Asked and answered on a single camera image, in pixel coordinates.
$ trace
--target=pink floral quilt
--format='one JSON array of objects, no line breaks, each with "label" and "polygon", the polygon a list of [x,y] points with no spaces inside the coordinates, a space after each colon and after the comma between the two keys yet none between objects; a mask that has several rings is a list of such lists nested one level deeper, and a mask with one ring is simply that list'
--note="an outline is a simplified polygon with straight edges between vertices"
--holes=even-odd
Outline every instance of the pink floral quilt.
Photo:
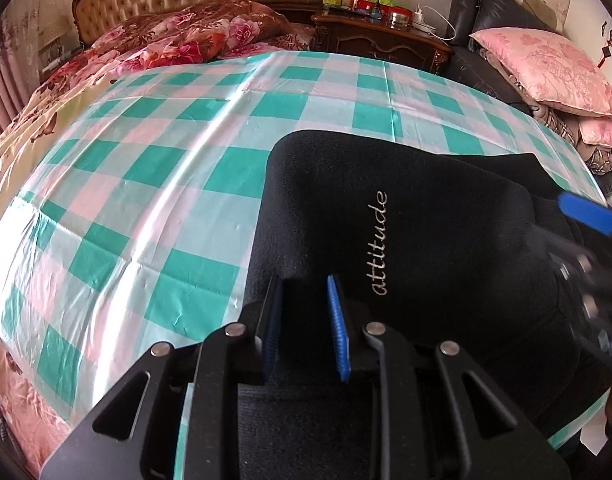
[{"label": "pink floral quilt", "polygon": [[41,115],[82,83],[93,83],[108,74],[119,77],[158,66],[307,50],[313,36],[313,27],[290,23],[284,15],[249,0],[135,16],[109,30],[55,72],[33,94],[41,104],[27,107],[12,126]]}]

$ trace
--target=bed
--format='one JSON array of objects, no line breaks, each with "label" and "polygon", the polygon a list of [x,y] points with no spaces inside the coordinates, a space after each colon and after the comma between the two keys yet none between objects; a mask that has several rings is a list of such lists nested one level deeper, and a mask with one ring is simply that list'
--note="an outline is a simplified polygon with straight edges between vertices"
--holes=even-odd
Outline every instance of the bed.
[{"label": "bed", "polygon": [[573,147],[514,108],[310,52],[300,24],[317,1],[73,1],[89,48],[0,139],[0,408],[32,474],[150,345],[237,319],[266,157],[292,131],[531,152],[561,187],[603,200]]}]

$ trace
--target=black leather sofa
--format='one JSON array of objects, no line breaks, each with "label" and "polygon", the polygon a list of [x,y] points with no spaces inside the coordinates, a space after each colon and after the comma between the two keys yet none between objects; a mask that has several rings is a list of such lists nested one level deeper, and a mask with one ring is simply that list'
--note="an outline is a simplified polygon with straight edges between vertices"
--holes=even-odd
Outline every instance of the black leather sofa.
[{"label": "black leather sofa", "polygon": [[551,29],[515,0],[452,0],[448,19],[456,29],[456,37],[449,42],[454,54],[442,75],[531,115],[515,88],[475,52],[476,42],[469,35],[497,27]]}]

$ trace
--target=pink pillow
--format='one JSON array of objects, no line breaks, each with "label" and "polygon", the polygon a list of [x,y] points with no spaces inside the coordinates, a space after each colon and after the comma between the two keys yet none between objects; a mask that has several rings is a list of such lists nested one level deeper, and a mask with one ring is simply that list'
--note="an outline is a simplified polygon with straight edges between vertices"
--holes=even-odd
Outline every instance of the pink pillow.
[{"label": "pink pillow", "polygon": [[575,115],[612,116],[612,86],[570,40],[532,28],[490,28],[471,34],[538,102]]},{"label": "pink pillow", "polygon": [[599,144],[612,149],[612,118],[580,117],[579,133],[586,144]]}]

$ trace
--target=bottle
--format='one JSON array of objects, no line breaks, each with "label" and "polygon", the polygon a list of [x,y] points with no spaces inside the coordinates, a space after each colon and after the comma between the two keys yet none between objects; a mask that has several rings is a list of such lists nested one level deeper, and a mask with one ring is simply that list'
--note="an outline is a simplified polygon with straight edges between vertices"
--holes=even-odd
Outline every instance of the bottle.
[{"label": "bottle", "polygon": [[372,8],[371,18],[373,18],[375,20],[380,20],[382,18],[382,12],[380,10],[380,1],[379,0],[377,0],[375,2],[375,5]]}]

